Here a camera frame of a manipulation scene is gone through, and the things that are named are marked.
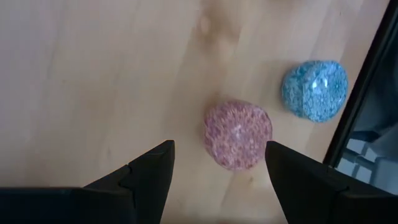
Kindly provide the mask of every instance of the black frame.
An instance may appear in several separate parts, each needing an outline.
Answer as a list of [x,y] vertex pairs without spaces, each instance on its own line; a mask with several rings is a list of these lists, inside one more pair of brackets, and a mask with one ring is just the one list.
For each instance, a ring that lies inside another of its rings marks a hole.
[[353,91],[348,98],[347,105],[323,160],[324,164],[332,167],[338,165],[348,143],[349,134],[352,132],[356,118],[361,112],[369,84],[386,56],[392,40],[396,37],[397,30],[398,1],[391,0],[374,36],[372,45],[354,84]]

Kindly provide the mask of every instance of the textured ball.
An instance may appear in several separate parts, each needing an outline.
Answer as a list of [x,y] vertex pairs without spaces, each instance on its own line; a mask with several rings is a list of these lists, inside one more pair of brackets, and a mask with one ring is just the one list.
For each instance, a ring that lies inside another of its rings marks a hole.
[[347,74],[338,62],[308,61],[287,74],[282,98],[296,116],[325,122],[343,106],[347,86]]
[[245,101],[227,101],[209,110],[205,117],[206,150],[228,170],[252,168],[264,158],[271,138],[268,114]]

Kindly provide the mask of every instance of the wood grain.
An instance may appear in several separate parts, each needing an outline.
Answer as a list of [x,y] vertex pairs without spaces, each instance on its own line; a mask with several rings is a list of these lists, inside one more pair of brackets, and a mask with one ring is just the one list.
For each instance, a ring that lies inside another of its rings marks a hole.
[[353,87],[388,0],[0,2],[0,183],[83,186],[176,140],[164,223],[284,223],[265,162],[232,173],[201,139],[228,98],[266,109],[274,138],[318,161],[341,113],[280,101],[286,71],[340,61]]

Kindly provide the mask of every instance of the pink ball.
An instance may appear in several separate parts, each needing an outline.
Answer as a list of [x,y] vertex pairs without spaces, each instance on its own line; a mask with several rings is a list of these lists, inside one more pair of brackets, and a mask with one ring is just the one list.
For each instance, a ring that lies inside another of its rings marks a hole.
[[205,117],[205,147],[228,170],[250,169],[264,159],[272,139],[268,114],[259,106],[239,100],[222,103]]

